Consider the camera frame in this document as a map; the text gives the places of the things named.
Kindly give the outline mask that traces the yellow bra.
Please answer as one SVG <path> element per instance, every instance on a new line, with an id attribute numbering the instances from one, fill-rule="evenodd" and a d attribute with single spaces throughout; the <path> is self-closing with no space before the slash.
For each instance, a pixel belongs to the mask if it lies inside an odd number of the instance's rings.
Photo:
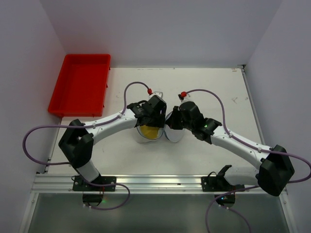
<path id="1" fill-rule="evenodd" d="M 155 140 L 158 138 L 158 131 L 159 131 L 158 127 L 143 125 L 140 127 L 140 131 L 141 134 L 149 140 Z"/>

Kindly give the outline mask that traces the white mesh laundry bag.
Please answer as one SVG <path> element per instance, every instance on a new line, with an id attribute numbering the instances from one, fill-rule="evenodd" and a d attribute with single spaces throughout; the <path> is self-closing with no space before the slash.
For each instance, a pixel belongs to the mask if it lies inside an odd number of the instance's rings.
<path id="1" fill-rule="evenodd" d="M 174 130 L 165 124 L 163 128 L 138 126 L 131 130 L 133 139 L 140 144 L 149 144 L 160 140 L 167 139 L 169 142 L 177 143 L 185 135 L 185 129 Z"/>

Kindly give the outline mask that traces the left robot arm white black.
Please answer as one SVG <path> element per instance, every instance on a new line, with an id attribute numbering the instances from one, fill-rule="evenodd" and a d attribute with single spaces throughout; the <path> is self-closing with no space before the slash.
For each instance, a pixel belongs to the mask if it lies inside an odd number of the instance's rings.
<path id="1" fill-rule="evenodd" d="M 140 143 L 158 140 L 163 134 L 166 109 L 163 94 L 154 92 L 148 100 L 131 103 L 108 117 L 85 123 L 78 119 L 72 121 L 58 146 L 85 184 L 98 186 L 104 179 L 91 160 L 93 146 L 127 129 L 136 131 Z"/>

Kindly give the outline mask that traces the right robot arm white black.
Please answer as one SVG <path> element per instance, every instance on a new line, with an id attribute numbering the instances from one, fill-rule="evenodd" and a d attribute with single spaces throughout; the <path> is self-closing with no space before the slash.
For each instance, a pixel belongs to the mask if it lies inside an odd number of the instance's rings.
<path id="1" fill-rule="evenodd" d="M 253 166 L 230 168 L 224 174 L 230 185 L 256 185 L 272 196 L 279 196 L 294 175 L 294 167 L 282 146 L 271 148 L 244 137 L 236 140 L 224 124 L 204 117 L 192 101 L 174 107 L 166 125 L 172 130 L 187 129 L 198 140 L 226 149 Z"/>

